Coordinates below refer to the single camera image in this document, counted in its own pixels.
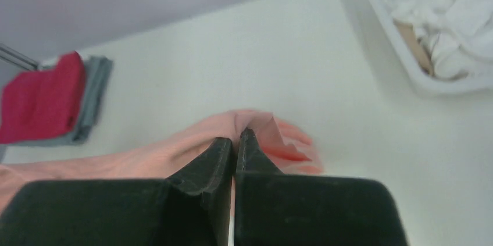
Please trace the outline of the salmon pink t shirt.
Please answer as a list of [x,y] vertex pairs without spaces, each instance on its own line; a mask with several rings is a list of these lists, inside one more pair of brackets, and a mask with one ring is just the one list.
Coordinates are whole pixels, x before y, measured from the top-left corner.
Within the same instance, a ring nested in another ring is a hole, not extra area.
[[324,172],[312,139],[270,112],[230,110],[212,115],[166,140],[115,154],[1,165],[1,209],[27,183],[54,179],[167,178],[193,161],[212,141],[228,138],[238,149],[245,129],[254,131],[261,150],[284,173]]

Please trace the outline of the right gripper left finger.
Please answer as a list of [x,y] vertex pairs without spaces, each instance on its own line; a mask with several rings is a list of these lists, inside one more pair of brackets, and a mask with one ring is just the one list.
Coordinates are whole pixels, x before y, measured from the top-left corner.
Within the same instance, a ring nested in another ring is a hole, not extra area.
[[43,180],[1,215],[2,245],[226,245],[233,144],[217,138],[168,178]]

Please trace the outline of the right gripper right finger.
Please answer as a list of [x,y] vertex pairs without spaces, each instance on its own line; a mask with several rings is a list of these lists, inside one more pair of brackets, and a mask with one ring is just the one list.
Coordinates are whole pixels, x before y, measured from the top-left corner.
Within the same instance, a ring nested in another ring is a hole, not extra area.
[[363,178],[283,173],[255,133],[241,134],[235,245],[407,245],[387,187]]

